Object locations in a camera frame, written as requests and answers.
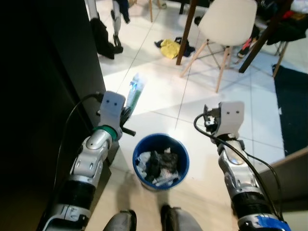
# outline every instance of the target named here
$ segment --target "floor tile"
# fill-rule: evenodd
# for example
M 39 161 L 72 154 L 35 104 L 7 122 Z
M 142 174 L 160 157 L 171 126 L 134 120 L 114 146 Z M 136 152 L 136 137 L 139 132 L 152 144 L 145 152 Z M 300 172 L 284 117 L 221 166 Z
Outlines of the floor tile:
M 284 150 L 282 148 L 269 146 L 263 143 L 259 143 L 257 141 L 254 141 L 254 156 L 261 160 L 264 160 L 268 164 L 273 164 L 285 158 Z M 259 172 L 268 169 L 263 163 L 257 160 L 255 160 L 255 168 Z
M 213 195 L 208 199 L 209 185 L 184 180 L 180 187 L 165 192 L 144 189 L 136 175 L 111 168 L 112 175 L 87 226 L 88 231 L 101 231 L 109 219 L 121 209 L 133 209 L 137 214 L 137 230 L 161 231 L 160 206 L 170 204 L 189 212 L 203 230 L 236 231 L 235 218 L 228 205 Z
M 182 37 L 182 33 L 183 32 L 180 31 L 151 30 L 147 35 L 142 47 L 140 48 L 136 56 L 136 59 L 146 60 L 154 64 L 164 65 L 179 70 L 184 69 L 188 64 L 189 60 L 191 60 L 193 53 L 191 54 L 190 57 L 183 56 L 181 65 L 176 65 L 177 58 L 168 59 L 161 53 L 160 49 L 156 47 L 154 44 L 154 42 L 160 41 L 162 39 L 168 38 L 174 40 L 176 37 Z M 195 47 L 197 38 L 189 35 L 188 41 L 190 46 Z
M 272 66 L 278 62 L 279 57 L 266 52 L 259 52 L 251 63 L 253 74 L 254 70 L 261 70 L 268 75 L 273 75 Z
M 283 56 L 284 60 L 295 60 L 295 61 L 303 61 L 302 56 L 302 48 L 299 46 L 299 43 L 289 42 L 285 54 Z
M 114 60 L 99 55 L 106 90 L 116 92 L 119 89 L 133 60 L 120 54 L 116 54 Z
M 133 171 L 132 155 L 137 143 L 153 133 L 172 133 L 177 120 L 157 113 L 137 110 L 125 124 L 125 127 L 136 131 L 134 137 L 123 134 L 120 139 L 120 149 L 112 163 L 113 167 L 123 171 Z
M 113 43 L 114 30 L 112 26 L 112 18 L 108 18 L 104 24 L 108 30 L 109 42 Z M 123 46 L 123 53 L 121 53 L 121 55 L 135 58 L 148 33 L 148 28 L 131 25 L 130 23 L 125 24 L 122 22 L 119 32 L 119 39 Z
M 254 88 L 268 90 L 274 93 L 276 92 L 273 76 L 267 73 L 264 73 L 262 70 L 256 70 L 252 73 L 251 86 Z
M 277 48 L 274 44 L 273 45 L 264 44 L 263 47 L 261 48 L 261 52 L 267 52 L 269 54 L 274 55 L 277 52 Z
M 152 29 L 153 30 L 163 30 L 163 31 L 179 31 L 184 32 L 186 24 L 187 15 L 179 15 L 179 13 L 173 13 L 170 11 L 161 10 L 156 21 L 154 22 Z M 199 29 L 197 25 L 192 23 L 189 34 L 195 36 L 196 38 L 199 35 Z
M 282 60 L 281 66 L 308 74 L 308 62 L 301 62 L 296 60 Z
M 243 101 L 245 115 L 239 133 L 242 137 L 252 139 L 250 87 L 222 80 L 218 93 L 215 93 L 217 79 L 217 70 L 193 72 L 189 75 L 179 119 L 193 122 L 203 112 L 204 104 L 209 108 L 216 108 L 220 102 Z
M 197 49 L 202 45 L 204 41 L 198 39 L 197 41 Z M 214 54 L 215 58 L 217 59 L 217 62 L 219 65 L 221 65 L 223 61 L 223 53 L 224 53 L 224 47 L 217 43 L 212 43 L 210 44 L 210 49 L 212 50 L 213 53 L 218 52 L 217 54 Z M 232 58 L 231 58 L 231 65 L 230 68 L 227 68 L 223 72 L 222 78 L 226 81 L 234 82 L 234 83 L 239 83 L 239 84 L 244 84 L 247 86 L 250 86 L 250 68 L 245 71 L 245 73 L 239 73 L 238 72 L 238 66 L 235 65 L 234 63 L 237 61 L 236 58 L 236 52 L 233 53 Z M 219 69 L 218 66 L 213 58 L 212 55 L 210 55 L 210 51 L 208 47 L 205 47 L 203 51 L 200 53 L 198 59 L 193 63 L 191 72 L 195 71 L 201 71 L 204 69 L 204 67 L 211 66 L 217 69 L 217 77 L 219 75 Z
M 276 94 L 252 88 L 253 140 L 283 148 Z
M 136 73 L 146 80 L 137 108 L 177 118 L 187 82 L 187 79 L 179 78 L 179 70 L 135 60 L 119 93 L 127 95 L 129 84 Z
M 198 132 L 192 123 L 178 120 L 174 134 L 171 136 L 181 141 L 187 149 L 190 159 L 188 178 L 203 181 L 204 184 L 215 184 L 215 180 L 218 181 L 217 178 L 210 178 L 210 175 L 217 175 L 223 179 L 222 170 L 218 166 L 217 146 L 207 136 Z M 246 151 L 253 155 L 252 141 L 245 138 L 240 139 L 244 141 Z M 225 191 L 224 181 L 216 184 L 222 191 Z

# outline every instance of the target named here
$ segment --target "clothing on floor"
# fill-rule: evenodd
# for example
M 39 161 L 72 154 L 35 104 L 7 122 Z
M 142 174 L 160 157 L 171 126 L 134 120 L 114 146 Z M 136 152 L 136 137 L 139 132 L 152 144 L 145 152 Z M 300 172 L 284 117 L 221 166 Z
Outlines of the clothing on floor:
M 123 15 L 124 21 L 128 24 L 130 22 L 129 13 L 128 13 L 128 0 L 113 0 L 116 1 L 120 6 L 120 12 Z
M 169 59 L 173 59 L 178 56 L 180 51 L 180 44 L 182 42 L 182 37 L 176 37 L 174 41 L 170 39 L 160 40 L 154 42 L 154 44 L 161 49 L 161 52 L 164 56 Z M 192 52 L 195 51 L 194 47 L 189 46 L 189 41 L 186 42 L 184 56 L 189 57 Z
M 182 43 L 182 37 L 176 37 L 175 42 L 177 42 L 178 44 Z M 191 55 L 192 52 L 194 52 L 196 49 L 194 47 L 191 47 L 189 45 L 189 41 L 186 41 L 186 45 L 185 45 L 185 50 L 184 50 L 184 56 L 185 57 L 189 57 Z
M 106 26 L 98 18 L 91 19 L 90 25 L 97 53 L 109 59 L 115 59 L 115 48 L 108 41 Z
M 162 41 L 160 46 L 160 51 L 162 52 L 162 54 L 169 59 L 173 59 L 179 54 L 180 45 L 170 39 L 165 39 L 164 41 Z
M 307 29 L 308 14 L 294 13 L 291 17 L 278 24 L 275 33 L 269 37 L 267 45 L 272 45 L 280 41 L 291 42 L 306 38 Z

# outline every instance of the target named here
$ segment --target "table leg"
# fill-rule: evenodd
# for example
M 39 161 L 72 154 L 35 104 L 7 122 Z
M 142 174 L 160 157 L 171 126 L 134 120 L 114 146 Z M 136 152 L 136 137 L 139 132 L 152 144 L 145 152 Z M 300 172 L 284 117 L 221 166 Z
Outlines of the table leg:
M 185 46 L 186 46 L 188 34 L 189 34 L 190 29 L 191 29 L 194 12 L 196 11 L 197 2 L 198 2 L 198 0 L 191 0 L 188 16 L 187 16 L 187 20 L 186 20 L 186 25 L 185 25 L 185 29 L 184 29 L 184 33 L 183 33 L 183 37 L 182 37 L 181 47 L 180 47 L 180 51 L 179 51 L 178 58 L 177 58 L 177 65 L 181 64 L 181 60 L 182 60 L 182 57 L 183 57 L 183 54 L 184 54 L 184 51 L 185 51 Z
M 245 70 L 248 68 L 248 66 L 251 64 L 255 56 L 259 53 L 263 45 L 265 44 L 266 40 L 268 40 L 269 36 L 273 32 L 275 32 L 276 27 L 278 26 L 278 23 L 281 21 L 283 15 L 290 9 L 290 6 L 292 4 L 293 0 L 286 0 L 284 5 L 281 7 L 281 9 L 278 11 L 278 13 L 272 18 L 270 21 L 269 26 L 266 28 L 266 30 L 263 32 L 259 40 L 255 43 L 254 48 L 251 50 L 250 54 L 248 55 L 247 59 L 239 69 L 240 73 L 244 73 Z

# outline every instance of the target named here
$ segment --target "toothpaste tube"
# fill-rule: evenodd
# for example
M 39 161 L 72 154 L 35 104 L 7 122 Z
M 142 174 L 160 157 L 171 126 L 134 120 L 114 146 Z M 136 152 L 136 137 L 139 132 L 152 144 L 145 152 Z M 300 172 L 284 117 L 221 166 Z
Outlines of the toothpaste tube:
M 129 117 L 131 116 L 137 105 L 138 99 L 141 95 L 144 85 L 145 82 L 142 78 L 139 77 L 138 73 L 134 76 L 133 80 L 129 84 L 129 93 L 126 101 L 126 107 L 130 107 L 131 109 Z

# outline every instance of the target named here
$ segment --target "green ring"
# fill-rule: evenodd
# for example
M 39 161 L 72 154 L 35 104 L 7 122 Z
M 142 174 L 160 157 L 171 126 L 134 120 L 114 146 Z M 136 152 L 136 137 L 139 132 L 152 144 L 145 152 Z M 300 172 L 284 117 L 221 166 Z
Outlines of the green ring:
M 97 126 L 93 128 L 94 131 L 99 130 L 99 129 L 108 132 L 111 135 L 112 141 L 115 141 L 117 139 L 117 133 L 112 127 L 103 125 L 103 126 Z

